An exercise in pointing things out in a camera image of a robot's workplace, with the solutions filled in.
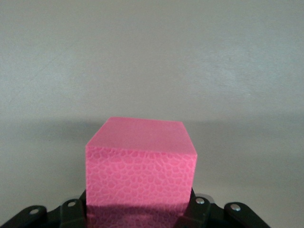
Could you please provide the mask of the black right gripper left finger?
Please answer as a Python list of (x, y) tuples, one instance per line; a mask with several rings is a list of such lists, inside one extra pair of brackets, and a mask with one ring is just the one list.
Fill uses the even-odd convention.
[(69, 199), (52, 211), (42, 205), (24, 208), (2, 228), (86, 228), (86, 192), (78, 199)]

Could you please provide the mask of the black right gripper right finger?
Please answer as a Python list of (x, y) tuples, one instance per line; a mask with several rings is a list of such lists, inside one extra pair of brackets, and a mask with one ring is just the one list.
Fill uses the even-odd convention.
[(206, 197), (188, 193), (189, 202), (176, 228), (268, 228), (270, 227), (248, 205), (229, 202), (223, 208)]

